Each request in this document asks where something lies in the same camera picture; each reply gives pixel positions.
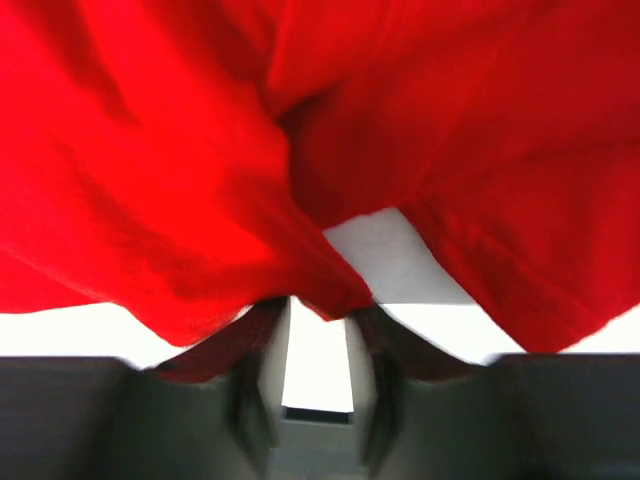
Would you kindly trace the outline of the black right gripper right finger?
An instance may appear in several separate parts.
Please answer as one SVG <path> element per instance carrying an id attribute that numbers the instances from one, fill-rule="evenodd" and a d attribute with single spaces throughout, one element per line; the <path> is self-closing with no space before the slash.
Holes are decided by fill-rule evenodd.
<path id="1" fill-rule="evenodd" d="M 373 389 L 373 479 L 635 479 L 635 354 L 507 354 L 465 362 L 379 306 L 350 314 Z"/>

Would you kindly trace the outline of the red t shirt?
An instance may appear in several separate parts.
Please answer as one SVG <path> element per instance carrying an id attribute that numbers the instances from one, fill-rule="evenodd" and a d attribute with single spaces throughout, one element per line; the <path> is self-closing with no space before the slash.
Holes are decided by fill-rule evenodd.
<path id="1" fill-rule="evenodd" d="M 2 3 L 3 312 L 339 319 L 324 231 L 386 208 L 526 350 L 636 306 L 638 3 Z"/>

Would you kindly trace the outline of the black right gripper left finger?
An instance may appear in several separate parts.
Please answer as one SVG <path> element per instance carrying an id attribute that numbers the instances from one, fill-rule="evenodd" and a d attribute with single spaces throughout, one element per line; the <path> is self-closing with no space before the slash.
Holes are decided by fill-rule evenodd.
<path id="1" fill-rule="evenodd" d="M 262 479 L 274 442 L 258 388 L 281 299 L 160 365 L 1 361 L 5 479 Z"/>

